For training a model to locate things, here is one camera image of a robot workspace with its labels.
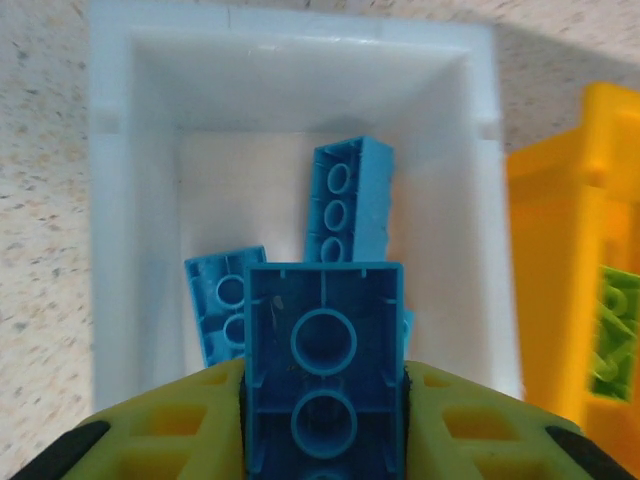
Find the granite countertop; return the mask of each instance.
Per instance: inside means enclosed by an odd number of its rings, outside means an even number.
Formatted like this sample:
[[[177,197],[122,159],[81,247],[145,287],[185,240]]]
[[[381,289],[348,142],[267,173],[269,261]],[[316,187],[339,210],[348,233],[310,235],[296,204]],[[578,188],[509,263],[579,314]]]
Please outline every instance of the granite countertop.
[[[496,24],[507,150],[575,124],[586,83],[640,89],[637,0],[232,3]],[[0,0],[2,478],[90,413],[86,9]]]

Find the yellow plastic bin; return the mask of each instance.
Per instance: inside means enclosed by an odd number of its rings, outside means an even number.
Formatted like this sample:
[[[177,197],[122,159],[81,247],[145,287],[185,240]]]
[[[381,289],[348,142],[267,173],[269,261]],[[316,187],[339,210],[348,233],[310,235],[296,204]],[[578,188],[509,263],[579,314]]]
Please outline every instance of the yellow plastic bin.
[[[593,84],[583,107],[577,129],[508,160],[525,398],[640,476],[636,361],[627,401],[592,393],[603,265],[640,274],[640,94]]]

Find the white plastic bin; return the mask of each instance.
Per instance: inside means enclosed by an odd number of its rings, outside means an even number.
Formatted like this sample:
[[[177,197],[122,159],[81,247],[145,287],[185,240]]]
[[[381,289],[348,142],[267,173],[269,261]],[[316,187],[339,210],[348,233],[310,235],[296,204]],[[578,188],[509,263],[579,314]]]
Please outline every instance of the white plastic bin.
[[[487,28],[92,4],[96,408],[202,368],[183,260],[300,260],[312,150],[363,134],[396,150],[411,358],[520,396]]]

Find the green lego piece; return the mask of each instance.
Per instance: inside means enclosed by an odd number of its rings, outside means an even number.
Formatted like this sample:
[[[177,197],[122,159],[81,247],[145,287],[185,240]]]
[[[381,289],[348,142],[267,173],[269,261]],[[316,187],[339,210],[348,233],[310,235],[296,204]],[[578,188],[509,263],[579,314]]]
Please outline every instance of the green lego piece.
[[[629,401],[638,347],[640,276],[604,267],[602,295],[592,390]]]

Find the blue plastic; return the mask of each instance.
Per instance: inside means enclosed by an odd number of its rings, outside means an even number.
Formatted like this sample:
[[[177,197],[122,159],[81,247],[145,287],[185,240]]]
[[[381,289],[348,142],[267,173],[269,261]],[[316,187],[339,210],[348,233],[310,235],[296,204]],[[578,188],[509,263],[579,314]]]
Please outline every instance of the blue plastic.
[[[409,344],[411,343],[411,333],[413,332],[413,321],[416,315],[410,310],[404,311],[404,358],[409,355]]]
[[[404,479],[403,290],[397,263],[247,268],[250,479]]]
[[[260,246],[184,262],[205,366],[244,355],[244,269],[265,261]]]
[[[393,148],[371,137],[316,148],[305,261],[383,261],[392,177]]]

